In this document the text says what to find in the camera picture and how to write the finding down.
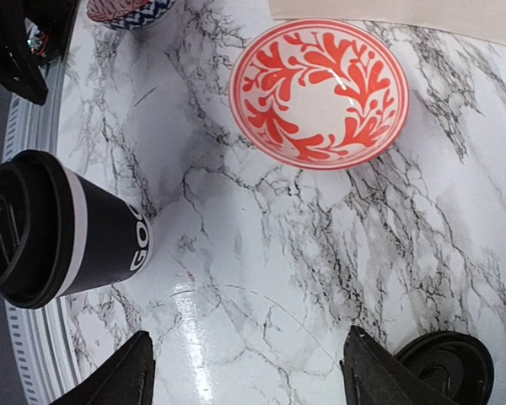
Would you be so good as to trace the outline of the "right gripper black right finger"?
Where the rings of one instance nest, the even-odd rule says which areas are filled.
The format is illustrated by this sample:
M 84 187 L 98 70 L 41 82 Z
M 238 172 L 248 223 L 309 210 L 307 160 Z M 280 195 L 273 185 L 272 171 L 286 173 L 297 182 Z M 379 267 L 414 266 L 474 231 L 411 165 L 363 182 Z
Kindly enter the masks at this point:
M 349 405 L 454 403 L 418 379 L 361 327 L 350 327 L 343 350 L 340 367 Z

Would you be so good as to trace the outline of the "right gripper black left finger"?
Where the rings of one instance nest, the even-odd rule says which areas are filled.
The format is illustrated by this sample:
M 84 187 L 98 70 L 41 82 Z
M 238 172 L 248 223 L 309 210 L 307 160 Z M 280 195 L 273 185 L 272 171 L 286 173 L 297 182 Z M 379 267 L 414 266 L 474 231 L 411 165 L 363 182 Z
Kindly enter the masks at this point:
M 153 341 L 133 334 L 92 375 L 55 404 L 151 405 L 155 379 Z

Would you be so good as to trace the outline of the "stack of black lids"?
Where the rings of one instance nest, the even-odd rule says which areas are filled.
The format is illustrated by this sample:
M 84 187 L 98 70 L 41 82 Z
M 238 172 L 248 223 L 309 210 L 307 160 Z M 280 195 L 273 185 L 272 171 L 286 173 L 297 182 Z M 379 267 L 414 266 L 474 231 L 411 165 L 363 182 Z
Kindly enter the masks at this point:
M 487 404 L 494 364 L 487 347 L 459 332 L 430 332 L 409 342 L 395 358 L 420 380 L 458 404 Z

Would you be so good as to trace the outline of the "black paper coffee cup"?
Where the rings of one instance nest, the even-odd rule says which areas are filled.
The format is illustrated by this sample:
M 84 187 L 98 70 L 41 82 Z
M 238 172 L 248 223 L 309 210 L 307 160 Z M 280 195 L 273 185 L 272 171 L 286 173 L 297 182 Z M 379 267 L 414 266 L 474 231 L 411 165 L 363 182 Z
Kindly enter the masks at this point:
M 138 209 L 60 164 L 72 193 L 74 234 L 52 300 L 129 279 L 148 265 L 154 246 L 151 224 Z

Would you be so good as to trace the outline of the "black plastic cup lid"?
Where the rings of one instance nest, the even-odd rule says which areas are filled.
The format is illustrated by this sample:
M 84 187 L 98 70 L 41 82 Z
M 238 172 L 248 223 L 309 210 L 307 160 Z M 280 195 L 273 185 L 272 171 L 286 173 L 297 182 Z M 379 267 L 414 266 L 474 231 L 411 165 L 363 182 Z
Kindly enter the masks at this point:
M 25 150 L 0 164 L 0 295 L 39 309 L 52 300 L 73 248 L 73 200 L 50 153 Z

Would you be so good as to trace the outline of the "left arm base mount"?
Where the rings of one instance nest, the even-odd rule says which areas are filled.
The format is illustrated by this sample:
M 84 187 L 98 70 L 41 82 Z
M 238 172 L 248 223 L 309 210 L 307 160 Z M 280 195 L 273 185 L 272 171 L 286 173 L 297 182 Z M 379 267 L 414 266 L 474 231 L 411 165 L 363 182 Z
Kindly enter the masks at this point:
M 44 105 L 48 88 L 40 67 L 63 54 L 77 1 L 0 1 L 0 84 Z

